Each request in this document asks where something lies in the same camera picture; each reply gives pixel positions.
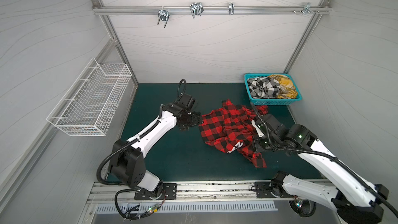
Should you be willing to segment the red black plaid shirt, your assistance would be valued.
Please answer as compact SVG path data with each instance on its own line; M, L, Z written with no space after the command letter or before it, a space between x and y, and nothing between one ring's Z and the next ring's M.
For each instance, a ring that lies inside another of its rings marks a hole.
M255 118L252 108L225 100L221 108L202 116L199 131L205 144L227 154L238 151L256 168L265 168L264 158L255 151L254 136L258 134L252 124Z

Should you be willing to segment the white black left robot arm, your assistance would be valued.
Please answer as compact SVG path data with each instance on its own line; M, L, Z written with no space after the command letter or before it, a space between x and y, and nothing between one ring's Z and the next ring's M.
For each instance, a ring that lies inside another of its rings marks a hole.
M126 141L118 140L108 160L108 173L130 188L143 188L159 195L163 182L146 169L150 149L171 129L186 131L203 123L199 112L192 110L195 98L181 93L176 101L161 105L157 118Z

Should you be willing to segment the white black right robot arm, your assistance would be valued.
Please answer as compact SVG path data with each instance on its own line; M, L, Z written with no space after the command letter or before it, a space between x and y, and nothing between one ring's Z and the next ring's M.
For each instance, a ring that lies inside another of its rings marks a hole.
M313 132L300 124L286 128L273 115L258 115L252 121L257 135L257 151L283 151L297 154L331 183L315 183L279 171L269 184L256 183L258 197L270 193L275 198L292 197L291 208L304 215L304 202L313 202L333 210L348 224L379 224L384 206L388 206L389 190L373 184L340 161Z

